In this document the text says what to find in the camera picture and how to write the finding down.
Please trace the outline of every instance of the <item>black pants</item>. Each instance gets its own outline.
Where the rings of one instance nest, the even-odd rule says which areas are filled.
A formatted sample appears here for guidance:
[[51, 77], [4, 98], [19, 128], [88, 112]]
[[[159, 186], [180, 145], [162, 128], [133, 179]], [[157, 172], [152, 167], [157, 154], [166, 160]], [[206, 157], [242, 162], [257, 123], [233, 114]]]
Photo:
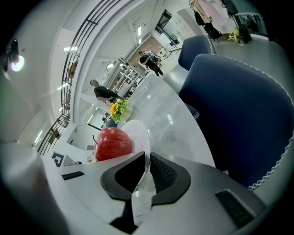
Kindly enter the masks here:
[[164, 73], [160, 70], [160, 68], [157, 66], [157, 64], [153, 64], [152, 66], [149, 66], [151, 70], [153, 70], [157, 76], [159, 76], [158, 73], [162, 76]]

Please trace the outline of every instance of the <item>navy office chair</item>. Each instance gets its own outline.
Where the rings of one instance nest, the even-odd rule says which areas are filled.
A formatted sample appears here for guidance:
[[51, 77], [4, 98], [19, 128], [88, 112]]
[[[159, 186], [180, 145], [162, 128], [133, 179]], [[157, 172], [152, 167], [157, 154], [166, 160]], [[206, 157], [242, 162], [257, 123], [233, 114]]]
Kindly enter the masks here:
[[178, 59], [179, 65], [189, 71], [195, 57], [199, 54], [216, 55], [215, 48], [210, 39], [204, 35], [185, 39]]
[[199, 111], [216, 167], [249, 189], [271, 175], [293, 139], [289, 95], [242, 62], [198, 55], [179, 96]]

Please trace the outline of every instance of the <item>white table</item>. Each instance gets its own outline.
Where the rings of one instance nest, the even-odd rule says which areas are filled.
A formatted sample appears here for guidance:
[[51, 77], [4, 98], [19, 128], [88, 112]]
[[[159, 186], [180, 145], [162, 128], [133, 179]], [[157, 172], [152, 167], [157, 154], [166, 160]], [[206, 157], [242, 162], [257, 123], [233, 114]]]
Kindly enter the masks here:
[[161, 78], [151, 75], [130, 97], [130, 120], [148, 129], [151, 151], [215, 167], [206, 140], [190, 111]]

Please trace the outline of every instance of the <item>metal railing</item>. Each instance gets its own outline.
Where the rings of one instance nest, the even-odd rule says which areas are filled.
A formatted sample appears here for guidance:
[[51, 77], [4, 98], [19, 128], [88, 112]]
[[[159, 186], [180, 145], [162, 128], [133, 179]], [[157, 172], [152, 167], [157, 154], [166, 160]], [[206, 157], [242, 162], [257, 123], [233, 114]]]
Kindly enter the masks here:
[[101, 0], [83, 21], [73, 38], [64, 63], [61, 79], [62, 115], [54, 122], [40, 144], [40, 147], [38, 148], [40, 155], [44, 155], [54, 147], [63, 130], [70, 122], [70, 98], [74, 72], [87, 39], [105, 15], [120, 1], [121, 0]]

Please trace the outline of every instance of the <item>white column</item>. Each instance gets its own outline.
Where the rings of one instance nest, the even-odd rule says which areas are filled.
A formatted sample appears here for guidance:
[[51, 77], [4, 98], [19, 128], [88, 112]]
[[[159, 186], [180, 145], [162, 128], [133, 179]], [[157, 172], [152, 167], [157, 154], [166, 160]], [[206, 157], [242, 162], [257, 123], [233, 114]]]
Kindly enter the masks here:
[[93, 104], [97, 108], [102, 109], [104, 112], [110, 113], [110, 107], [104, 104], [102, 101], [99, 101], [98, 99], [96, 99], [96, 97], [82, 93], [80, 98]]

